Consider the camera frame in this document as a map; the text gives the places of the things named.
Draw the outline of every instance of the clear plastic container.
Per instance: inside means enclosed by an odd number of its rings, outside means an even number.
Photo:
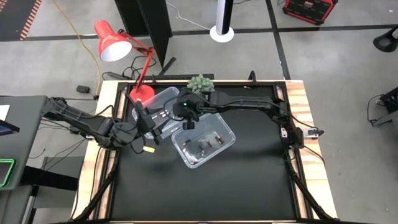
[[[163,109],[164,103],[167,100],[178,96],[179,93],[180,91],[177,88],[169,87],[142,104],[149,110],[149,113],[152,114],[152,119],[155,121],[155,128],[164,126],[162,128],[162,134],[160,135],[163,139],[169,137],[173,132],[182,127],[182,122],[173,121],[165,114],[168,113],[171,117],[174,117],[173,104],[177,102],[176,98],[167,102],[165,110]],[[131,114],[134,119],[137,119],[137,113],[134,109],[131,111]],[[145,137],[148,139],[154,138],[151,133],[145,134]]]
[[[219,114],[205,114],[195,129],[179,129],[172,142],[185,164],[197,168],[235,142],[235,135]]]

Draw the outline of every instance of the small yellow tag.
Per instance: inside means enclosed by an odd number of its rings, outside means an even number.
[[[153,147],[144,146],[142,149],[144,151],[150,152],[150,153],[154,153],[155,152],[155,148],[153,148]]]

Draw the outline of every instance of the red desk lamp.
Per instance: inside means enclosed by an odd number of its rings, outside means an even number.
[[[142,84],[150,61],[155,53],[154,48],[146,47],[122,29],[116,34],[106,21],[96,21],[94,29],[99,37],[98,53],[102,61],[115,62],[122,59],[132,48],[147,57],[142,73],[136,80],[136,85],[134,85],[134,88],[130,92],[130,96],[134,101],[139,100],[141,102],[145,102],[155,96],[155,91],[152,87]],[[138,47],[132,45],[128,40],[136,43]]]

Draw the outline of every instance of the white paper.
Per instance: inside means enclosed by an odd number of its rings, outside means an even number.
[[[0,120],[5,121],[10,105],[0,105]]]

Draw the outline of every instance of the lamp arm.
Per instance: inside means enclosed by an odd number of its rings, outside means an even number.
[[[137,45],[139,45],[139,47],[132,45],[132,47],[140,52],[141,54],[145,55],[147,57],[147,60],[145,61],[145,65],[142,68],[142,72],[141,75],[139,76],[139,79],[137,81],[137,85],[136,88],[139,89],[142,85],[142,82],[144,81],[144,76],[148,71],[149,65],[150,65],[150,61],[152,60],[152,57],[155,54],[155,50],[153,47],[147,47],[145,46],[143,43],[139,42],[138,40],[136,40],[135,38],[133,38],[130,34],[128,34],[126,31],[124,30],[119,30],[118,32],[120,35],[122,35],[123,37],[127,38],[128,40],[136,43]]]
[[[145,54],[145,52],[149,53],[154,51],[154,49],[152,47],[147,47],[145,46],[143,43],[139,42],[138,40],[136,40],[135,38],[133,38],[130,34],[128,34],[126,31],[124,31],[123,29],[120,29],[118,32],[120,35],[122,35],[123,37],[129,39],[130,41],[133,41],[134,43],[138,44],[140,47],[142,47],[143,49],[140,49],[137,46],[132,46],[134,49],[136,49],[137,51],[141,52],[142,54],[144,54],[145,56],[147,54]]]

